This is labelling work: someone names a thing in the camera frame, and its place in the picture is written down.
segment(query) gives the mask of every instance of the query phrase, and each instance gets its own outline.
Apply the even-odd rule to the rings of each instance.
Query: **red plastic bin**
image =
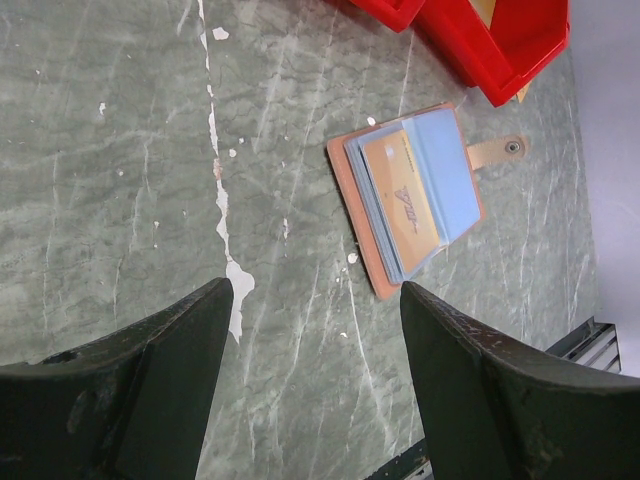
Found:
[[[487,28],[469,0],[351,0],[399,32],[415,22],[496,107],[569,44],[569,0],[496,0]]]

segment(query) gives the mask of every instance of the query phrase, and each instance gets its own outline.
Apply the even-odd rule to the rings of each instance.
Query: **green marble surface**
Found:
[[[242,336],[227,341],[202,479],[358,479],[423,435],[398,296],[376,300],[348,261],[324,154],[368,117],[452,101],[469,143],[531,138],[526,161],[478,172],[486,221],[418,283],[540,348],[594,313],[568,54],[523,104],[494,109],[420,35],[337,5],[0,5],[0,362],[229,274]]]

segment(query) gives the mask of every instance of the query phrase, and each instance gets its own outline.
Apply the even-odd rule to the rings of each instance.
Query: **white paint chip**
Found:
[[[229,32],[224,28],[218,27],[213,29],[213,38],[216,40],[226,40],[229,38]]]
[[[204,48],[204,68],[207,73],[211,73],[211,67],[209,66],[209,45],[207,43],[206,24],[204,19],[204,0],[198,0],[198,16],[200,21],[205,25],[205,31],[200,35],[200,43]],[[222,28],[218,27],[213,30],[213,37],[216,40],[224,40],[229,37],[229,34]],[[222,185],[222,165],[220,165],[219,150],[218,150],[218,133],[216,131],[216,116],[214,110],[214,94],[211,84],[207,85],[207,93],[211,100],[209,111],[209,139],[211,141],[211,147],[213,148],[213,173],[216,179],[217,198],[216,205],[220,209],[221,218],[216,226],[216,233],[222,238],[224,242],[224,254],[227,257],[227,278],[233,285],[233,305],[231,306],[231,321],[229,322],[229,332],[233,335],[233,338],[237,343],[240,343],[240,337],[242,336],[242,302],[245,297],[251,293],[255,288],[255,280],[253,275],[242,270],[238,262],[236,262],[231,256],[229,250],[229,232],[227,231],[227,215],[229,214],[229,195]]]

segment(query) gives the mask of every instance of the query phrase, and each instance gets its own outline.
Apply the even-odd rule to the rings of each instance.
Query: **card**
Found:
[[[422,265],[424,265],[424,263],[427,262],[429,257],[426,257],[425,259],[423,259],[422,263],[414,270],[411,272],[407,272],[404,271],[403,266],[402,266],[402,261],[400,259],[400,253],[398,251],[398,247],[395,243],[395,240],[393,239],[393,234],[391,231],[391,225],[389,223],[389,221],[387,220],[387,217],[384,213],[383,207],[382,207],[382,201],[380,199],[380,195],[378,194],[377,189],[374,186],[374,181],[373,181],[373,176],[371,173],[371,169],[369,168],[369,161],[367,159],[367,155],[364,152],[364,147],[365,145],[367,145],[368,143],[371,143],[375,140],[378,140],[380,138],[386,137],[388,135],[391,135],[392,133],[398,132],[400,130],[403,129],[403,125],[400,122],[394,122],[391,123],[389,125],[385,125],[382,127],[379,127],[376,130],[373,130],[369,133],[366,133],[364,135],[361,135],[359,137],[356,137],[355,139],[353,139],[350,143],[355,143],[357,145],[357,148],[359,150],[360,156],[362,157],[362,165],[364,167],[364,170],[366,172],[366,176],[368,179],[368,183],[371,186],[371,194],[373,195],[374,199],[375,199],[375,203],[378,206],[378,209],[380,211],[380,221],[384,227],[384,233],[386,235],[387,243],[389,244],[389,250],[391,252],[392,258],[394,260],[394,266],[391,268],[391,270],[393,271],[393,275],[395,275],[395,277],[393,278],[398,278],[399,280],[396,282],[395,280],[392,280],[393,284],[397,284],[397,283],[401,283],[404,280],[408,280],[411,277],[413,277],[413,275],[415,275],[415,273],[422,267]]]
[[[358,185],[365,210],[367,211],[369,224],[371,225],[376,244],[378,245],[383,260],[387,277],[392,284],[398,285],[402,283],[404,276],[391,244],[390,233],[385,227],[385,221],[382,216],[383,213],[364,165],[362,153],[357,145],[345,144],[345,147],[356,184]]]
[[[408,124],[405,129],[425,179],[440,238],[451,243],[482,218],[455,112],[438,110],[403,123]]]
[[[413,272],[440,246],[420,171],[404,130],[363,147],[403,273]]]

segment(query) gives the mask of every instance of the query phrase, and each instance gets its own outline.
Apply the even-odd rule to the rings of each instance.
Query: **wallet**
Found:
[[[330,140],[376,295],[391,296],[484,218],[474,169],[521,158],[527,147],[512,135],[467,148],[450,103]]]

